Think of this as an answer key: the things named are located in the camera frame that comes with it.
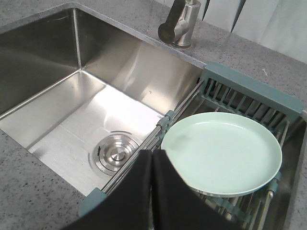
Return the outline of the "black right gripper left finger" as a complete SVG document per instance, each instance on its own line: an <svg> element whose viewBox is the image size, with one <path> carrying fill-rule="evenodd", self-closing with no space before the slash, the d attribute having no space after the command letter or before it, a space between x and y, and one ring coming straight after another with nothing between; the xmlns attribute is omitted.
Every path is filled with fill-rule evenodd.
<svg viewBox="0 0 307 230"><path fill-rule="evenodd" d="M152 152L141 150L132 168L107 198L65 230L147 230Z"/></svg>

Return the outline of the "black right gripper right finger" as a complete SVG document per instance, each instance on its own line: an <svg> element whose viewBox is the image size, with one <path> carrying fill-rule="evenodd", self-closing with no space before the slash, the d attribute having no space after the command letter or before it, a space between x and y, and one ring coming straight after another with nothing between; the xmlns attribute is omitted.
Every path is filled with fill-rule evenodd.
<svg viewBox="0 0 307 230"><path fill-rule="evenodd" d="M238 230L182 180L165 150L153 151L153 221L156 230Z"/></svg>

